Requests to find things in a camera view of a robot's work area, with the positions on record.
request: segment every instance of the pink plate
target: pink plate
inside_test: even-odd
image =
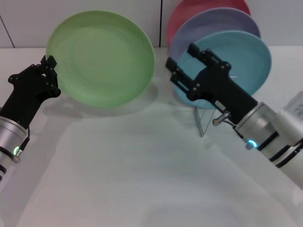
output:
[[[167,39],[169,46],[179,28],[193,16],[217,7],[230,7],[239,9],[250,15],[250,9],[244,0],[183,0],[175,9],[169,19]]]

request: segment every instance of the metal plate stand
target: metal plate stand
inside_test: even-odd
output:
[[[205,102],[205,108],[201,108],[199,107],[200,104],[202,104],[202,102]],[[206,118],[206,112],[211,111],[211,117],[210,119],[207,121],[206,123],[206,127],[202,126],[202,120],[204,120]],[[195,119],[196,119],[196,123],[197,123],[197,127],[199,129],[199,133],[201,137],[204,137],[213,117],[214,117],[214,113],[215,113],[216,109],[213,107],[213,105],[211,105],[209,102],[205,101],[205,100],[199,100],[198,103],[194,106],[194,114],[195,114]]]

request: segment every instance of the white table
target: white table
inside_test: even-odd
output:
[[[94,109],[62,94],[31,123],[21,163],[0,183],[0,227],[294,227],[303,193],[229,125],[200,138],[192,108],[176,101],[156,49],[149,89],[132,103]],[[0,50],[7,82],[44,49]],[[272,47],[273,69],[255,95],[274,110],[302,89],[303,47]]]

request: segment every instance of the plate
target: plate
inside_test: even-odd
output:
[[[176,33],[169,56],[178,60],[191,43],[213,33],[239,30],[260,38],[260,31],[250,15],[233,8],[209,9],[189,19]]]
[[[221,60],[229,62],[232,66],[230,77],[250,95],[258,91],[269,76],[272,63],[270,51],[255,35],[242,31],[223,31],[209,35],[195,44],[200,50],[211,49]],[[177,63],[192,79],[205,68],[203,63],[186,51]],[[208,107],[208,102],[192,102],[177,86],[174,86],[174,89],[186,104]]]
[[[135,99],[154,74],[154,50],[145,32],[111,11],[86,11],[63,21],[48,42],[49,55],[58,63],[59,88],[95,107]]]
[[[179,28],[186,21],[201,12],[218,7],[235,8],[250,15],[250,10],[244,0],[183,0],[169,19],[167,28],[169,46]]]

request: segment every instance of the cable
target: cable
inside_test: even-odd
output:
[[[232,127],[235,127],[235,125],[233,123],[231,123],[231,122],[228,122],[228,121],[223,121],[223,122],[231,125]]]
[[[20,146],[20,150],[24,151],[25,147],[27,146],[29,140],[30,140],[30,129],[29,127],[27,128],[27,137],[25,138],[25,140],[23,141],[23,143]]]

